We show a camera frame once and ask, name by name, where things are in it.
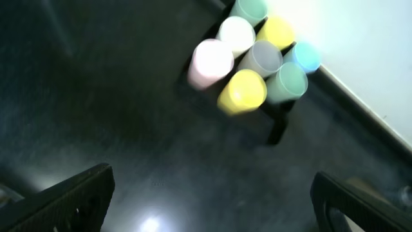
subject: gray cup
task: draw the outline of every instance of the gray cup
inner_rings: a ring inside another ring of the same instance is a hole
[[[282,66],[282,53],[269,41],[253,44],[238,66],[238,70],[250,69],[265,78],[276,73]]]

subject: black tray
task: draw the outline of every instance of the black tray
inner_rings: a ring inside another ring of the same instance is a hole
[[[224,9],[220,19],[205,33],[202,40],[215,38],[221,23],[229,16],[232,6],[233,3]],[[265,20],[262,20],[262,22],[255,26],[254,29],[256,33],[259,32],[264,23]],[[282,54],[286,54],[293,45],[284,49]],[[255,111],[242,113],[233,117],[227,116],[216,106],[219,94],[230,81],[230,78],[236,73],[236,68],[244,56],[245,53],[235,59],[232,71],[225,78],[214,83],[206,90],[198,91],[187,82],[187,70],[192,59],[190,55],[176,82],[177,95],[204,117],[216,119],[224,125],[237,128],[239,132],[242,133],[240,141],[242,144],[247,146],[278,144],[283,132],[286,130],[288,112],[292,109],[294,101],[278,105],[270,105],[264,102]]]

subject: plastic cup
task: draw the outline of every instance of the plastic cup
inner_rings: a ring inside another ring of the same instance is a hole
[[[216,38],[228,43],[234,58],[237,58],[254,44],[256,34],[246,19],[231,16],[221,24]]]
[[[308,89],[308,78],[305,72],[295,63],[285,63],[266,82],[268,88],[267,101],[275,104],[299,99]]]
[[[305,73],[312,73],[321,65],[321,56],[317,50],[312,45],[305,42],[297,43],[285,55],[283,60],[284,63],[296,63]]]
[[[276,73],[282,65],[282,53],[268,41],[258,41],[247,52],[238,70],[250,69],[265,78]]]
[[[224,78],[233,68],[232,50],[222,41],[206,39],[194,50],[187,72],[188,83],[203,90]]]
[[[239,16],[246,19],[250,25],[256,26],[264,20],[268,8],[264,0],[236,0],[229,16]]]
[[[253,111],[265,101],[266,95],[266,84],[259,74],[240,70],[220,93],[218,107],[228,115]]]
[[[266,40],[279,50],[287,48],[295,39],[292,27],[280,17],[270,17],[257,33],[256,41]]]

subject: teal cup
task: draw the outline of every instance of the teal cup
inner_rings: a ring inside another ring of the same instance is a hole
[[[264,0],[236,0],[229,16],[239,16],[246,19],[253,27],[268,14]]]
[[[312,45],[298,42],[283,57],[283,63],[286,62],[296,63],[305,73],[313,73],[321,65],[321,56]]]
[[[308,78],[297,64],[285,63],[276,75],[269,77],[266,86],[266,100],[277,104],[299,99],[308,89]]]

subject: bright light spot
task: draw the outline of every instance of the bright light spot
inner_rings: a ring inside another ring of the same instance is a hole
[[[159,222],[156,219],[149,218],[143,222],[140,229],[142,232],[157,232],[159,229]]]

